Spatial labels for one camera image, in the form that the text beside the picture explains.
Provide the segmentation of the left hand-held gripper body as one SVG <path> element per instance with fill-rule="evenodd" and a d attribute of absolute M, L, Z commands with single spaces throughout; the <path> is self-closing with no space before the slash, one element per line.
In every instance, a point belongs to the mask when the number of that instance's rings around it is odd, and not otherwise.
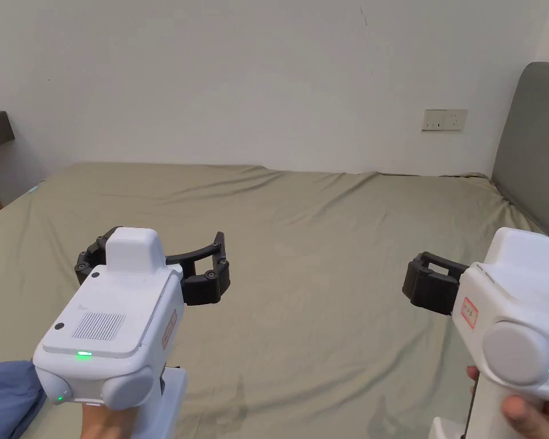
<path fill-rule="evenodd" d="M 187 385 L 166 363 L 184 313 L 179 266 L 152 229 L 118 227 L 33 355 L 54 405 L 138 407 L 133 438 L 172 438 Z"/>

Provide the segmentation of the person's right hand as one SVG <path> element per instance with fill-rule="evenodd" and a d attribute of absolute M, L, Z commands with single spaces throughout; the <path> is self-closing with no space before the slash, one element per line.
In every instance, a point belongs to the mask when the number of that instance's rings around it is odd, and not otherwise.
<path fill-rule="evenodd" d="M 464 438 L 549 438 L 549 400 L 512 394 L 473 365 L 467 374 L 474 387 Z"/>

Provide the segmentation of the person's left hand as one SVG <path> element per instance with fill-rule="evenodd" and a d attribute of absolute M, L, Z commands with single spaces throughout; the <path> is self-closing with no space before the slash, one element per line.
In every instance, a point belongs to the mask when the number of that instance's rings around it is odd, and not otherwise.
<path fill-rule="evenodd" d="M 111 410 L 106 406 L 82 405 L 80 438 L 131 438 L 139 408 Z"/>

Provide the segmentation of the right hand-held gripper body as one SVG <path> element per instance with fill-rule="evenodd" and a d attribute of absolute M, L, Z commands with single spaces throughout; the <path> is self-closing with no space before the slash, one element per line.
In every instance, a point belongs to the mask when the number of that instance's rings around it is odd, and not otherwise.
<path fill-rule="evenodd" d="M 498 229 L 461 275 L 452 319 L 479 376 L 467 421 L 436 417 L 432 438 L 517 438 L 503 398 L 549 402 L 549 237 Z"/>

